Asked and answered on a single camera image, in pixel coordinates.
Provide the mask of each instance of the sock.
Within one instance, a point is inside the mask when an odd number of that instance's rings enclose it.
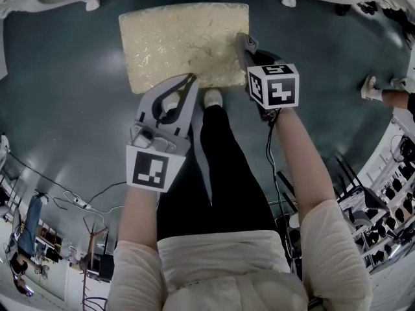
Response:
[[[371,99],[374,99],[374,100],[383,101],[383,99],[382,99],[382,90],[376,90],[376,89],[369,90],[367,92],[366,96],[368,98],[371,98]]]

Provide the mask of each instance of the black shorts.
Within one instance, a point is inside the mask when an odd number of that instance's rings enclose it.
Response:
[[[415,121],[415,93],[409,93],[408,110],[414,116]]]

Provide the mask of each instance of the floor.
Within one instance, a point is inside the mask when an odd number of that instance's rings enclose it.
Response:
[[[10,14],[4,31],[8,76],[0,81],[0,130],[8,134],[13,153],[83,200],[124,181],[125,145],[139,97],[128,83],[118,16],[193,1],[249,4],[250,31],[261,48],[295,63],[300,72],[297,112],[333,180],[338,178],[333,161],[337,152],[359,171],[392,116],[381,103],[361,100],[359,84],[369,72],[379,75],[383,85],[392,75],[404,75],[409,51],[399,42],[399,25],[368,19],[354,10],[339,17],[332,4],[315,0],[298,0],[296,8],[285,7],[280,0],[102,0],[93,12],[79,3],[37,14]],[[267,198],[275,200],[265,157],[267,126],[241,89],[229,91],[226,102],[234,134],[254,175]],[[200,121],[200,112],[195,121]],[[272,148],[277,166],[285,170],[277,141]],[[196,150],[200,155],[198,144]],[[13,160],[8,167],[21,168]],[[20,193],[31,186],[63,198],[60,187],[27,169],[21,180]],[[125,185],[114,187],[93,206],[108,211],[121,205],[125,190]],[[23,201],[29,199],[26,193]],[[88,213],[60,205],[68,210],[51,203],[43,208],[42,219],[85,248],[82,217]],[[276,206],[272,209],[278,215]],[[112,246],[119,214],[117,209],[105,215]]]

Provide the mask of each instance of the white t-shirt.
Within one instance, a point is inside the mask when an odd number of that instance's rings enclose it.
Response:
[[[177,236],[159,255],[120,242],[107,310],[305,311],[308,296],[328,310],[368,310],[368,272],[336,201],[314,208],[301,226],[303,282],[289,273],[275,231]]]

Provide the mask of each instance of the dark green floor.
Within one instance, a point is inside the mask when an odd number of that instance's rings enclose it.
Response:
[[[125,145],[139,97],[132,94],[126,76],[118,16],[191,1],[249,4],[251,34],[261,48],[295,63],[300,72],[297,112],[333,179],[337,151],[359,171],[392,116],[381,103],[361,100],[359,83],[369,72],[382,75],[382,82],[405,74],[409,51],[397,47],[379,22],[354,11],[338,17],[332,4],[315,0],[298,0],[296,8],[285,7],[280,0],[102,0],[93,12],[79,3],[37,14],[10,14],[5,21],[9,75],[0,81],[0,130],[8,134],[13,153],[85,200],[125,180]],[[400,35],[398,25],[386,25]],[[267,198],[275,200],[265,157],[267,126],[260,123],[244,91],[230,91],[226,102],[254,175]],[[200,120],[200,112],[195,119]],[[284,168],[277,142],[273,149],[278,167]],[[206,171],[203,160],[201,165]],[[23,172],[28,184],[32,177]],[[45,180],[31,183],[62,197],[62,189]],[[107,211],[122,204],[125,190],[125,186],[112,189],[97,198],[94,207]],[[69,239],[84,236],[85,246],[84,214],[60,210],[52,203],[43,209],[42,218]],[[112,235],[118,219],[119,210],[106,216]]]

